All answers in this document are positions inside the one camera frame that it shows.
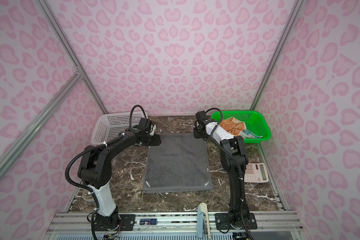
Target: green plastic basket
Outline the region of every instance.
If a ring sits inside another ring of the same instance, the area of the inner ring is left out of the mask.
[[[245,122],[248,130],[256,134],[257,136],[263,136],[262,138],[252,139],[245,138],[245,143],[258,143],[261,141],[267,141],[271,137],[271,131],[263,117],[263,115],[256,111],[222,111],[223,119],[234,117],[240,121]],[[211,118],[220,120],[220,113],[214,112]]]

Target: orange cloth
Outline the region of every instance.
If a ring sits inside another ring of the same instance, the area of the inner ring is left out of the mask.
[[[239,136],[241,131],[247,129],[244,122],[234,117],[223,119],[219,125],[234,136]]]

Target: gray mat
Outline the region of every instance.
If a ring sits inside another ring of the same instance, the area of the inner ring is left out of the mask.
[[[161,144],[149,147],[143,191],[211,190],[206,142],[193,133],[160,134]]]

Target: wall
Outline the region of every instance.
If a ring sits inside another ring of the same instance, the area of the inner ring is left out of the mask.
[[[258,110],[309,239],[360,238],[360,1],[309,0]]]
[[[51,0],[109,112],[249,109],[294,0]]]
[[[0,156],[74,71],[32,0],[0,1]]]
[[[64,178],[65,168],[91,144],[100,115],[88,89],[79,83],[0,181],[0,240],[43,238],[74,189]],[[77,166],[71,173],[77,180]]]

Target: white basket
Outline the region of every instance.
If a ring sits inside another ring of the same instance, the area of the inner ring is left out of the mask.
[[[91,143],[99,145],[104,141],[108,142],[117,137],[120,132],[129,127],[129,114],[128,112],[101,115],[93,130]],[[132,114],[132,126],[137,125],[141,118],[144,118],[143,112],[134,111]]]

